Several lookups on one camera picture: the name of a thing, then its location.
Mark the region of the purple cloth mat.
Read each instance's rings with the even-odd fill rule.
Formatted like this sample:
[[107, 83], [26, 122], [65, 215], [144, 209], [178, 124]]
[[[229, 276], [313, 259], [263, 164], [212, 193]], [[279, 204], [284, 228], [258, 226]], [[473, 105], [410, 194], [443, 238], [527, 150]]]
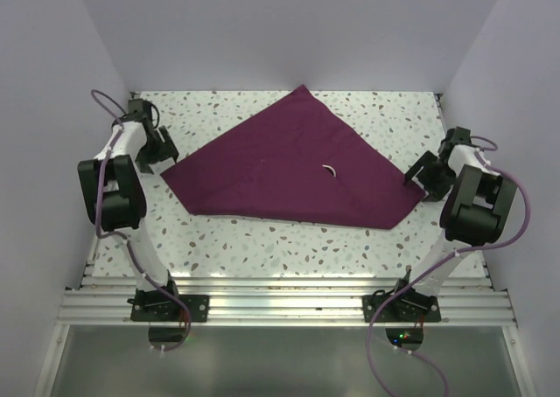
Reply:
[[[337, 171], [334, 178], [323, 164]], [[424, 198], [305, 86], [162, 174], [196, 215], [389, 230]]]

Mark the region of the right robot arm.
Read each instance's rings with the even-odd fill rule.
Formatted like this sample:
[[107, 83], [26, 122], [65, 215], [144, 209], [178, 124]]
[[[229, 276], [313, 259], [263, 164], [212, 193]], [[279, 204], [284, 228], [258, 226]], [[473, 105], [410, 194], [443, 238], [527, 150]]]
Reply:
[[[439, 291], [464, 258], [515, 243], [529, 225], [526, 190], [512, 175], [493, 167], [481, 148], [453, 147], [447, 168], [456, 178], [440, 215], [442, 232], [420, 263], [406, 270], [402, 284], [389, 300], [391, 313], [403, 321], [418, 312], [437, 309]], [[501, 242], [517, 194], [522, 197], [524, 219], [519, 231]]]

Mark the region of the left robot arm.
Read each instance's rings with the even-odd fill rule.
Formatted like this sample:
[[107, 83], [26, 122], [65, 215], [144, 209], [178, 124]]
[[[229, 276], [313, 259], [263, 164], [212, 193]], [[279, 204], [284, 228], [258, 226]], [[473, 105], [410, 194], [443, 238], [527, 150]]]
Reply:
[[150, 306], [165, 321], [182, 309], [169, 270], [158, 258], [145, 218], [147, 198], [140, 180], [153, 164], [176, 162], [179, 152], [167, 128], [159, 123], [158, 108], [133, 99], [128, 111], [115, 119], [107, 144], [94, 158], [78, 163], [87, 215], [100, 239], [115, 238], [126, 249], [136, 279], [136, 304]]

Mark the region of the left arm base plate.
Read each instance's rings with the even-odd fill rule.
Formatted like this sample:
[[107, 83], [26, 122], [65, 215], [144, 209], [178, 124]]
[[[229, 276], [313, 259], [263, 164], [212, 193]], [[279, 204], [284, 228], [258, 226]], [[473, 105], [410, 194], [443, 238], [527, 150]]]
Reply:
[[[210, 309], [210, 297], [207, 295], [180, 295], [178, 299], [189, 309], [189, 320], [205, 323]], [[132, 305], [130, 319], [134, 322], [179, 322], [185, 320], [183, 309], [173, 301], [163, 301], [142, 307], [129, 298]]]

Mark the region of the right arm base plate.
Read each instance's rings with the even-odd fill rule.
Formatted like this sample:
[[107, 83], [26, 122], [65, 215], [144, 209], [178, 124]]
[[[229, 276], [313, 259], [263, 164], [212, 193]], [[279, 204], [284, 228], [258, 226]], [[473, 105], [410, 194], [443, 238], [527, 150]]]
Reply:
[[442, 321], [438, 302], [430, 303], [427, 309], [422, 309], [411, 303], [406, 303], [403, 299], [397, 298], [388, 303], [381, 309], [376, 316], [378, 309], [389, 299], [389, 295], [365, 295], [361, 298], [361, 306], [364, 321], [370, 323], [374, 319], [375, 323], [415, 323], [424, 321], [425, 323], [438, 323]]

